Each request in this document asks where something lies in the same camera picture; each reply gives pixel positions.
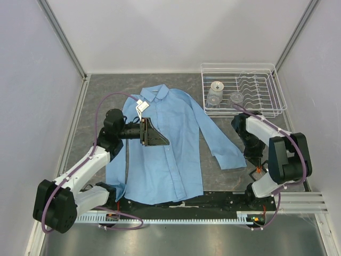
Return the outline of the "light blue button shirt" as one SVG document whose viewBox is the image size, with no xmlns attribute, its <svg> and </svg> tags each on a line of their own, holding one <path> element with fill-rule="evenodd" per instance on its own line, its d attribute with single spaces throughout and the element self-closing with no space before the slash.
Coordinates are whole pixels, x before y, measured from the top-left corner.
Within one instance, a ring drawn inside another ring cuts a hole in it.
<svg viewBox="0 0 341 256">
<path fill-rule="evenodd" d="M 239 148 L 189 94 L 164 84 L 143 88 L 123 106 L 128 121 L 137 116 L 138 99 L 148 103 L 143 115 L 169 144 L 146 147 L 138 140 L 123 142 L 120 153 L 105 168 L 106 183 L 116 189 L 117 199 L 154 205 L 202 195 L 200 137 L 222 170 L 246 166 Z"/>
</svg>

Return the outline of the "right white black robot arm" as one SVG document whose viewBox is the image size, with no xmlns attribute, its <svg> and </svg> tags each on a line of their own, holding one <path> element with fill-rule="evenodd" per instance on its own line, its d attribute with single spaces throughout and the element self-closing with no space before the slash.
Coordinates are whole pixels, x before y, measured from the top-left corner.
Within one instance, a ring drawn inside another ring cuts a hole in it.
<svg viewBox="0 0 341 256">
<path fill-rule="evenodd" d="M 258 209 L 263 198 L 275 196 L 311 176 L 312 163 L 304 134 L 283 130 L 258 112 L 238 114 L 231 125 L 243 142 L 245 159 L 255 167 L 262 167 L 263 151 L 268 148 L 267 173 L 245 191 L 243 201 L 248 209 Z"/>
</svg>

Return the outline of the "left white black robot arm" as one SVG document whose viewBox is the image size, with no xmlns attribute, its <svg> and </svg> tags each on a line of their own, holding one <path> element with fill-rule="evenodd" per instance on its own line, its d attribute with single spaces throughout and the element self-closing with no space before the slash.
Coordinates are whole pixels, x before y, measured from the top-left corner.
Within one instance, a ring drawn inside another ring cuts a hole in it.
<svg viewBox="0 0 341 256">
<path fill-rule="evenodd" d="M 126 122 L 119 109 L 109 110 L 94 145 L 67 172 L 53 181 L 43 180 L 37 187 L 33 218 L 46 234 L 66 233 L 77 217 L 94 208 L 113 209 L 117 197 L 107 185 L 82 188 L 101 168 L 118 156 L 125 139 L 137 139 L 143 146 L 168 146 L 168 139 L 152 125 L 148 117 Z"/>
</svg>

